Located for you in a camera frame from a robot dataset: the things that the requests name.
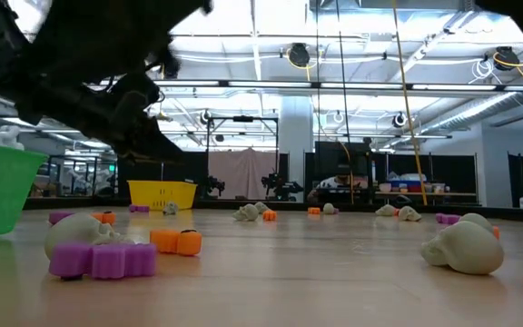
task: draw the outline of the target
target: orange block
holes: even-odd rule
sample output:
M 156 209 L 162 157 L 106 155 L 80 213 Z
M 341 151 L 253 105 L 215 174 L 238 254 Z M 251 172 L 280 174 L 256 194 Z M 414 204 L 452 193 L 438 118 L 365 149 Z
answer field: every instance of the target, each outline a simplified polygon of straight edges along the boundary
M 263 220 L 265 222 L 275 222 L 278 218 L 278 213 L 272 211 L 272 210 L 266 210 L 263 212 Z
M 494 226 L 494 236 L 499 240 L 499 228 L 497 226 Z
M 156 250 L 160 253 L 177 253 L 180 234 L 173 230 L 152 230 L 150 242 L 156 245 Z
M 182 231 L 177 243 L 177 253 L 187 256 L 199 254 L 201 243 L 201 233 L 195 230 Z
M 100 223 L 109 223 L 110 225 L 114 224 L 116 220 L 116 215 L 113 212 L 104 212 L 104 213 L 92 213 L 92 216 Z

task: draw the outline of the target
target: white column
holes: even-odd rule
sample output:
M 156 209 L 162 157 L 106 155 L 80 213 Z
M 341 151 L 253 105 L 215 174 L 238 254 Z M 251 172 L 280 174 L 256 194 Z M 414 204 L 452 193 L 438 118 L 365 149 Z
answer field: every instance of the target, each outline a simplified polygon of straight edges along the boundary
M 309 96 L 284 96 L 281 100 L 279 142 L 281 154 L 290 155 L 289 179 L 304 186 L 304 157 L 312 152 L 312 103 Z M 303 193 L 293 195 L 303 201 Z

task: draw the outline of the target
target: curtain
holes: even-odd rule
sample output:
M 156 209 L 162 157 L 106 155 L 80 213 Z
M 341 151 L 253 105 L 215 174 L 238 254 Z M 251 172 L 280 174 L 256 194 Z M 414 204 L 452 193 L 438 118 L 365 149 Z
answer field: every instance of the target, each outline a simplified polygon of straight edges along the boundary
M 238 195 L 250 200 L 265 199 L 262 177 L 273 173 L 275 164 L 275 153 L 252 149 L 209 153 L 209 174 L 225 182 L 220 199 L 235 199 Z

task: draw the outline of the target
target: black robotic arm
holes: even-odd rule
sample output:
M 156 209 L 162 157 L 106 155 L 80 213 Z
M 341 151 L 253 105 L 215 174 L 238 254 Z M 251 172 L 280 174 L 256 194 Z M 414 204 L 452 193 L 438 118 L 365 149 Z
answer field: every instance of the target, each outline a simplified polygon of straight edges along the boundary
M 162 100 L 145 72 L 163 65 L 176 75 L 168 33 L 198 8 L 210 12 L 210 1 L 54 0 L 30 43 L 0 0 L 0 95 L 30 124 L 49 116 L 122 157 L 179 162 L 183 152 L 144 112 Z M 87 85 L 115 76 L 105 90 Z

